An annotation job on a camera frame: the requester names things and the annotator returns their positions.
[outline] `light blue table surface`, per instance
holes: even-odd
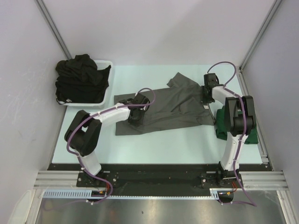
[[[111,96],[106,107],[113,106],[113,96],[137,92],[143,87],[152,89],[167,88],[168,81],[177,72],[203,85],[203,75],[209,65],[157,65],[157,66],[115,66],[111,86]],[[213,68],[220,83],[225,83],[233,74],[229,65]],[[228,88],[241,94],[237,77]],[[222,108],[219,102],[212,103],[216,114]],[[76,156],[66,151],[64,134],[77,111],[84,109],[95,112],[98,109],[68,107],[58,137],[52,163],[78,163]],[[100,163],[118,164],[208,164],[218,163],[224,153],[226,141],[216,138],[213,126],[197,126],[153,132],[143,135],[115,136],[115,125],[101,129],[95,149]],[[244,145],[240,163],[261,164],[257,145]]]

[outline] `white wall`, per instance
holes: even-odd
[[[244,75],[270,159],[299,208],[299,1],[282,3]]]
[[[274,0],[44,0],[72,56],[240,64]]]
[[[50,158],[64,109],[55,65],[64,60],[33,0],[0,1],[0,223]]]

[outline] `black metal plate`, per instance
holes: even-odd
[[[102,170],[109,171],[215,171],[218,164],[101,164]],[[51,163],[48,170],[79,171],[80,164]],[[272,171],[268,164],[240,164],[239,171]]]
[[[197,172],[110,172],[100,174],[113,185],[114,196],[210,196]],[[79,173],[77,187],[106,187]]]

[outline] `gray shirt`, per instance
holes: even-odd
[[[208,109],[202,104],[201,86],[177,73],[167,84],[169,88],[154,90],[156,101],[146,111],[143,124],[133,126],[128,121],[116,123],[115,135],[135,135],[199,125],[214,125]],[[142,92],[150,101],[153,94]],[[114,103],[134,98],[135,93],[114,96]]]

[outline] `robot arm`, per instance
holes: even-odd
[[[219,170],[221,171],[221,179],[235,178],[234,159],[237,153],[239,139],[244,130],[243,116],[239,98],[228,91],[223,85],[219,84],[219,80],[215,73],[204,75],[205,85],[203,88],[203,103],[209,104],[215,100],[221,102],[224,106],[224,123],[228,132],[228,140],[225,147],[224,155],[219,162]],[[251,96],[243,96],[245,115],[246,115],[246,133],[242,138],[241,147],[238,157],[235,161],[235,169],[239,169],[240,152],[245,140],[251,130],[256,127],[256,116],[254,110],[253,98]]]
[[[149,99],[140,93],[137,93],[134,99],[122,100],[111,108],[105,109],[105,113],[98,114],[86,122],[83,127],[87,128],[85,131],[80,128],[71,139],[70,146],[78,153],[84,167],[92,174],[97,175],[101,171],[101,165],[98,162],[95,154],[95,148],[98,144],[98,139],[102,127],[109,126],[119,121],[128,120],[132,125],[138,126],[142,124],[144,113],[147,108],[144,107],[123,107],[125,105],[143,105],[147,104]],[[73,119],[69,129],[67,130],[64,139],[68,141],[72,132],[79,126],[79,124],[94,114],[89,114],[83,110],[79,111]]]

